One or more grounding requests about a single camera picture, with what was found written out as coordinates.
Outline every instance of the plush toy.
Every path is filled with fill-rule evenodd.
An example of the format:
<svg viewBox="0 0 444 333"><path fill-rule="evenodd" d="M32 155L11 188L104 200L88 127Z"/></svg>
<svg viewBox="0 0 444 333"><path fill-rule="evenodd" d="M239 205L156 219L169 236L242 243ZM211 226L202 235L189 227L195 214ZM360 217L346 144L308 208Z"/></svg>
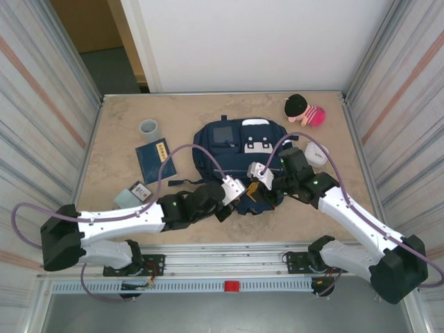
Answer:
<svg viewBox="0 0 444 333"><path fill-rule="evenodd" d="M307 100L299 94L291 95L285 102L285 114L290 122L300 121L303 127L307 124L319 126L325 120L324 109L309 105Z"/></svg>

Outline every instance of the tabletop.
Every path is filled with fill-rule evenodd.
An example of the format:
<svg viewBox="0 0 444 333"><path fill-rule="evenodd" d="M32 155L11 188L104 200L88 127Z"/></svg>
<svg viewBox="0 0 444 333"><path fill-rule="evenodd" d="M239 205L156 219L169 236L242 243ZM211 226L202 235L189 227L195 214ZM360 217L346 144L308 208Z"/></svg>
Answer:
<svg viewBox="0 0 444 333"><path fill-rule="evenodd" d="M152 96L107 96L85 181L78 201L78 210L102 211L114 207L114 197L137 180L143 182L135 149L145 144L139 124L154 119L170 151L181 144L192 143L194 134L205 124L228 119L262 117L276 121L287 132L302 131L326 146L338 166L348 193L372 212L370 198L355 153L348 125L337 93L301 93L310 105L321 106L327 114L325 122L317 127L301 127L290 123L284 114L286 94L202 94ZM308 140L301 137L294 146L305 150ZM191 149L173 156L177 175L169 179L199 180L200 176L191 158ZM326 164L319 171L334 175ZM156 184L147 185L154 192ZM185 183L168 187L162 182L160 195L181 190L193 191L196 185ZM264 241L313 241L324 234L340 240L353 239L352 235L335 220L291 198L272 212L242 216L234 212L219 223L215 216L191 225L185 230L160 234L134 234L131 238L140 244L209 244Z"/></svg>

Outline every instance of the blue notebook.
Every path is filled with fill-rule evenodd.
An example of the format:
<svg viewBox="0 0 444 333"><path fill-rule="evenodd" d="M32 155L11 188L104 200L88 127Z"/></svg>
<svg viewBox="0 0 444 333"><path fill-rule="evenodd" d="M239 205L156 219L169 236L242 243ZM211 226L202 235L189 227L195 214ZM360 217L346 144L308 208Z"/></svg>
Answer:
<svg viewBox="0 0 444 333"><path fill-rule="evenodd" d="M139 159L140 169L144 177L144 183L152 184L157 182L160 165L169 155L167 141L165 139L157 140L151 144L136 148L137 158ZM162 179L177 174L173 160L169 160L162 171Z"/></svg>

